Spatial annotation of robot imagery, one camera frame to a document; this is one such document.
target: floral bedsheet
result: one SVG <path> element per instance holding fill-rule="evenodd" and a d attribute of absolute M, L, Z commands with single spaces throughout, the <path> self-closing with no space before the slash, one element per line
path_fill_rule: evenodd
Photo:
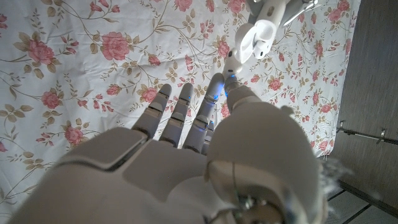
<path fill-rule="evenodd" d="M 316 156 L 333 149 L 359 4 L 331 0 L 300 15 L 239 75 L 264 101 L 294 109 Z M 173 92 L 158 136 L 181 86 L 195 87 L 183 140 L 248 15 L 244 0 L 1 1 L 0 222 L 60 156 L 130 128 L 165 83 Z M 221 96 L 212 118 L 226 116 Z"/>

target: robotic arm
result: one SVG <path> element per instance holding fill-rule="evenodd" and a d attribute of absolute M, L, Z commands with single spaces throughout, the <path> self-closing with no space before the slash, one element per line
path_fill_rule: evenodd
<path fill-rule="evenodd" d="M 307 137 L 236 76 L 314 2 L 247 3 L 250 23 L 211 79 L 182 149 L 189 83 L 159 141 L 152 139 L 171 93 L 166 84 L 132 129 L 111 129 L 63 156 L 10 223 L 323 223 L 326 200 Z M 211 112 L 223 88 L 231 116 L 215 130 Z"/>

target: pink rose print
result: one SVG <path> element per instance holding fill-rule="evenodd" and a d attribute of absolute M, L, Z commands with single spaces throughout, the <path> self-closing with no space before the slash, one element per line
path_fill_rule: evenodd
<path fill-rule="evenodd" d="M 319 102 L 319 94 L 317 92 L 313 93 L 312 101 L 313 101 L 314 106 L 316 106 L 318 104 L 318 102 Z"/>
<path fill-rule="evenodd" d="M 337 4 L 337 8 L 341 11 L 346 11 L 349 9 L 349 2 L 347 0 L 342 0 Z"/>
<path fill-rule="evenodd" d="M 174 0 L 174 3 L 180 11 L 185 12 L 191 6 L 192 0 Z"/>
<path fill-rule="evenodd" d="M 346 55 L 348 55 L 350 50 L 351 50 L 351 39 L 347 39 L 347 41 L 346 41 Z"/>
<path fill-rule="evenodd" d="M 160 65 L 160 60 L 153 54 L 148 54 L 148 62 L 151 65 Z"/>
<path fill-rule="evenodd" d="M 220 41 L 220 47 L 218 47 L 218 55 L 223 58 L 226 58 L 229 52 L 229 46 L 225 41 Z"/>
<path fill-rule="evenodd" d="M 321 151 L 324 151 L 327 146 L 328 146 L 328 141 L 323 141 L 323 142 L 321 142 L 321 144 L 319 144 L 319 149 Z"/>
<path fill-rule="evenodd" d="M 5 152 L 5 151 L 8 151 L 8 150 L 6 149 L 6 147 L 4 147 L 4 144 L 2 142 L 0 142 L 0 152 Z"/>
<path fill-rule="evenodd" d="M 321 59 L 321 57 L 323 56 L 323 47 L 322 47 L 322 41 L 316 41 L 316 44 L 314 45 L 315 50 L 317 51 L 317 54 L 315 56 L 319 57 L 319 60 Z"/>
<path fill-rule="evenodd" d="M 204 23 L 204 22 L 201 22 L 201 23 L 200 23 L 200 32 L 201 32 L 201 33 L 204 33 L 204 32 L 205 32 L 205 23 Z"/>
<path fill-rule="evenodd" d="M 200 23 L 200 32 L 203 34 L 203 37 L 205 39 L 209 38 L 209 34 L 207 34 L 206 32 L 213 33 L 213 27 L 214 24 L 212 22 L 209 22 L 209 20 Z"/>
<path fill-rule="evenodd" d="M 78 100 L 77 101 L 77 105 L 79 105 L 79 106 L 85 106 L 86 104 L 87 104 L 86 100 Z"/>
<path fill-rule="evenodd" d="M 54 58 L 54 52 L 50 47 L 47 47 L 42 41 L 30 40 L 28 55 L 35 62 L 40 62 L 46 65 L 51 64 L 51 59 Z"/>
<path fill-rule="evenodd" d="M 83 137 L 82 131 L 78 128 L 73 128 L 71 126 L 65 131 L 65 138 L 70 144 L 78 145 Z"/>
<path fill-rule="evenodd" d="M 341 10 L 340 9 L 334 9 L 330 12 L 328 18 L 329 20 L 331 20 L 332 22 L 337 21 L 338 19 L 340 19 L 341 16 Z"/>
<path fill-rule="evenodd" d="M 77 40 L 76 40 L 76 41 L 74 41 L 73 43 L 71 43 L 70 45 L 76 47 L 77 45 L 79 45 L 79 42 L 77 42 Z"/>
<path fill-rule="evenodd" d="M 256 83 L 260 80 L 259 75 L 254 75 L 253 78 L 250 79 L 250 82 Z"/>
<path fill-rule="evenodd" d="M 112 12 L 120 12 L 119 6 L 118 5 L 114 5 L 111 9 Z"/>
<path fill-rule="evenodd" d="M 303 22 L 303 21 L 304 21 L 304 18 L 305 18 L 304 13 L 301 13 L 301 14 L 297 17 L 297 20 L 300 21 L 300 22 Z"/>
<path fill-rule="evenodd" d="M 98 0 L 99 3 L 101 3 L 104 7 L 109 7 L 108 3 L 106 0 Z"/>
<path fill-rule="evenodd" d="M 185 55 L 185 64 L 187 65 L 188 71 L 193 69 L 193 66 L 191 65 L 192 64 L 192 58 L 190 58 L 188 55 Z"/>
<path fill-rule="evenodd" d="M 108 95 L 117 95 L 119 94 L 119 92 L 122 90 L 122 88 L 120 86 L 118 86 L 117 84 L 111 84 L 108 88 L 108 90 L 106 90 L 106 93 Z"/>
<path fill-rule="evenodd" d="M 284 61 L 285 61 L 285 57 L 284 57 L 284 55 L 283 55 L 282 53 L 279 53 L 279 60 L 280 60 L 281 62 L 284 62 Z"/>
<path fill-rule="evenodd" d="M 301 64 L 303 64 L 303 57 L 301 56 L 301 54 L 298 54 L 297 63 L 299 66 L 301 66 Z"/>
<path fill-rule="evenodd" d="M 150 103 L 154 100 L 157 94 L 157 90 L 155 88 L 149 87 L 143 94 L 142 97 L 145 99 L 146 102 Z"/>
<path fill-rule="evenodd" d="M 0 22 L 5 22 L 7 20 L 7 16 L 0 14 Z"/>
<path fill-rule="evenodd" d="M 214 0 L 206 0 L 206 7 L 210 12 L 214 12 Z"/>
<path fill-rule="evenodd" d="M 311 21 L 312 21 L 312 24 L 317 23 L 317 15 L 315 14 L 315 12 L 313 12 L 311 15 Z"/>
<path fill-rule="evenodd" d="M 221 104 L 221 115 L 223 116 L 223 118 L 226 118 L 229 116 L 229 109 L 228 109 L 228 105 L 226 104 L 226 101 Z"/>
<path fill-rule="evenodd" d="M 281 86 L 282 86 L 282 84 L 280 83 L 280 79 L 275 78 L 269 83 L 268 88 L 271 88 L 271 89 L 277 91 L 277 90 L 280 90 Z"/>
<path fill-rule="evenodd" d="M 72 53 L 72 54 L 75 54 L 75 53 L 76 53 L 76 50 L 73 49 L 73 48 L 71 48 L 71 47 L 67 47 L 67 51 L 69 51 L 69 52 Z"/>
<path fill-rule="evenodd" d="M 228 3 L 228 7 L 231 9 L 231 12 L 240 13 L 242 10 L 242 1 L 240 0 L 230 0 Z"/>
<path fill-rule="evenodd" d="M 90 7 L 91 7 L 91 10 L 92 10 L 92 11 L 98 11 L 98 12 L 101 12 L 101 11 L 102 11 L 102 8 L 99 7 L 99 6 L 97 6 L 96 4 L 94 4 L 94 2 L 91 2 L 91 3 L 90 3 Z"/>
<path fill-rule="evenodd" d="M 98 104 L 98 101 L 94 101 L 94 109 L 99 109 L 100 108 L 100 104 Z"/>
<path fill-rule="evenodd" d="M 325 105 L 323 105 L 323 106 L 321 107 L 321 111 L 324 112 L 324 113 L 329 112 L 330 109 L 331 109 L 331 106 L 330 106 L 329 104 L 325 104 Z"/>
<path fill-rule="evenodd" d="M 60 99 L 58 99 L 56 94 L 50 91 L 44 92 L 42 96 L 42 102 L 44 106 L 47 106 L 50 109 L 56 108 L 60 104 L 59 101 Z"/>
<path fill-rule="evenodd" d="M 318 70 L 316 70 L 316 71 L 312 74 L 312 81 L 313 81 L 313 82 L 315 82 L 315 81 L 318 80 L 318 74 L 319 74 L 319 71 L 318 71 Z"/>
<path fill-rule="evenodd" d="M 43 138 L 49 138 L 50 136 L 48 134 L 42 133 Z"/>
<path fill-rule="evenodd" d="M 102 54 L 108 60 L 112 60 L 113 58 L 116 60 L 124 60 L 126 54 L 130 51 L 126 38 L 122 36 L 122 33 L 110 32 L 102 36 L 102 40 L 104 46 Z"/>

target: metal bracket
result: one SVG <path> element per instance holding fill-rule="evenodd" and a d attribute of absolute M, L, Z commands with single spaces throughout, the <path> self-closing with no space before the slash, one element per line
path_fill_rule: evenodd
<path fill-rule="evenodd" d="M 343 129 L 343 123 L 344 123 L 344 120 L 341 120 L 341 121 L 340 121 L 340 127 L 337 128 L 336 134 L 337 134 L 341 129 Z"/>
<path fill-rule="evenodd" d="M 381 129 L 381 134 L 379 140 L 377 140 L 376 144 L 379 144 L 381 140 L 384 140 L 384 134 L 386 133 L 386 129 Z"/>

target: fingertip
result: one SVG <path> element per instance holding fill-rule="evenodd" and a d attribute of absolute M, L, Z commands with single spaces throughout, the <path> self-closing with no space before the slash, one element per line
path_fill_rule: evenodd
<path fill-rule="evenodd" d="M 169 84 L 164 84 L 162 88 L 160 88 L 159 93 L 165 94 L 167 97 L 172 93 L 172 87 Z"/>

